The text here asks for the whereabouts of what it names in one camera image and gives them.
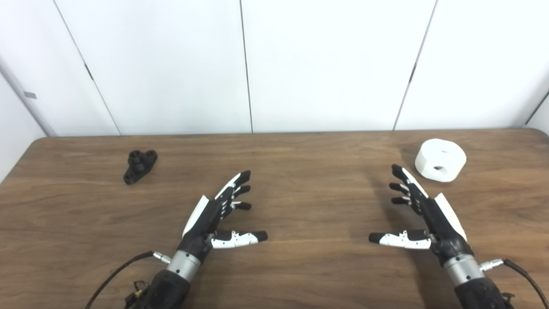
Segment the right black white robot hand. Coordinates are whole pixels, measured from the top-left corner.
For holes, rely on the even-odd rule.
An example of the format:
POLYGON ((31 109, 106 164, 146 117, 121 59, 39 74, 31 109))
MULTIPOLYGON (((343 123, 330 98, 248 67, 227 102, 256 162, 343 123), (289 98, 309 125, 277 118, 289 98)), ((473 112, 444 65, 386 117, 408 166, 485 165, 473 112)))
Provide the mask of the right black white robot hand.
POLYGON ((431 250, 441 265, 461 255, 474 255, 465 231, 446 197, 440 193, 430 197, 408 170, 397 164, 391 166, 392 174, 400 180, 391 182, 390 189, 402 196, 393 197, 394 205, 408 206, 420 216, 425 230, 404 230, 398 232, 372 232, 369 242, 410 250, 431 250))

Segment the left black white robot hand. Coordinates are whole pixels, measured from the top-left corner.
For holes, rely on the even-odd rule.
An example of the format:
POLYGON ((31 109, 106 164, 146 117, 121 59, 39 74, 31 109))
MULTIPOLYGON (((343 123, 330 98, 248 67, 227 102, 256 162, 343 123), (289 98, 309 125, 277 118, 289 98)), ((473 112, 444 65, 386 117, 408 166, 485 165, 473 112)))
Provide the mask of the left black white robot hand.
POLYGON ((214 199, 202 196, 192 211, 176 251, 182 251, 203 263, 213 249, 239 248, 268 240, 266 231, 219 230, 218 225, 235 210, 250 210, 251 204, 237 201, 249 192, 251 171, 235 175, 214 199))

